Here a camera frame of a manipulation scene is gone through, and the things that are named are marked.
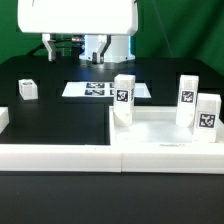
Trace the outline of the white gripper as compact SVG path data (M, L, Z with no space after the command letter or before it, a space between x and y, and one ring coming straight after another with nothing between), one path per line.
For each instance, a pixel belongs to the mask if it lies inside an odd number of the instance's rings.
M43 34L48 61L56 61L53 34L101 35L92 53L93 64L103 64L110 35L133 35L138 30L134 0L18 0L18 26L26 33Z

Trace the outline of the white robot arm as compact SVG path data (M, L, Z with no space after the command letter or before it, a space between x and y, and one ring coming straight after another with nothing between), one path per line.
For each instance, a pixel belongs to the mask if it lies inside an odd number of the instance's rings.
M48 60L56 60L53 36L82 35L79 59L95 65L133 60L130 37L138 30L137 0L18 0L17 21L24 33L40 33Z

